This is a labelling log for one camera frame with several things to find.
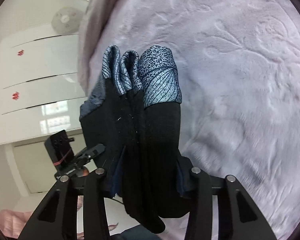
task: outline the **red flower decal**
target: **red flower decal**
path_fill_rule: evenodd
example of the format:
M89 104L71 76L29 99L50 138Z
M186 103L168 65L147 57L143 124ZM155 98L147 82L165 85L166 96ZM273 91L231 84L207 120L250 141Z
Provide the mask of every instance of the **red flower decal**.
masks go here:
M18 99L19 99L19 94L20 94L19 92L13 93L13 94L12 94L12 99L13 99L13 100L18 100Z

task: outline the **black cable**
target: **black cable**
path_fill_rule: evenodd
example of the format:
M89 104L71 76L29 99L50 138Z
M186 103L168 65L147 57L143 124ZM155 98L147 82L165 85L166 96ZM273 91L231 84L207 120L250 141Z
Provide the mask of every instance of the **black cable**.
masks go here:
M121 201L116 200L116 199L114 199L114 198L109 198L109 199L114 200L114 201L117 201L117 202L119 202L120 204L124 205Z

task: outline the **plush blanket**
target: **plush blanket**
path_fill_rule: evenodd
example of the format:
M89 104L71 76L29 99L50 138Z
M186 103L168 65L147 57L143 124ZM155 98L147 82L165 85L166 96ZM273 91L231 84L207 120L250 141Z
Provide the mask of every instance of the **plush blanket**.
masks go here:
M277 238L290 236L300 222L300 15L289 0L92 0L80 40L87 94L110 44L140 55L169 47L181 154L211 175L235 175ZM186 220L165 220L160 236L182 239Z

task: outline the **patterned fabric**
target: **patterned fabric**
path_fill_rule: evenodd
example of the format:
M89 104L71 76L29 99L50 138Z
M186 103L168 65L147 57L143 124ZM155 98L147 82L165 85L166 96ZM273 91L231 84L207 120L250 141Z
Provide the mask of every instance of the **patterned fabric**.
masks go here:
M182 102L178 70L171 49L153 46L140 60L138 75L144 91L144 107L163 102Z
M99 80L94 87L88 100L80 106L80 117L86 116L93 110L102 105L106 98L106 86L105 81L107 78L112 78L113 83L117 89L119 95L125 94L125 87L121 83L120 78L120 51L115 45L110 45L103 54L102 60L102 75L99 76Z
M133 89L135 93L142 89L142 83L138 77L138 62L138 53L134 50L128 50L123 54L120 63L120 73L124 76L124 80L121 78L122 84L127 91Z

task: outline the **white wall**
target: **white wall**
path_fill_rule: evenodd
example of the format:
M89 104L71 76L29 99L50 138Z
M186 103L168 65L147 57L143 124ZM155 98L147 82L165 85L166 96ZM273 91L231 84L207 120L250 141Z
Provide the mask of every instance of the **white wall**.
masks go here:
M0 210L13 209L20 197L6 159L4 146L0 146Z

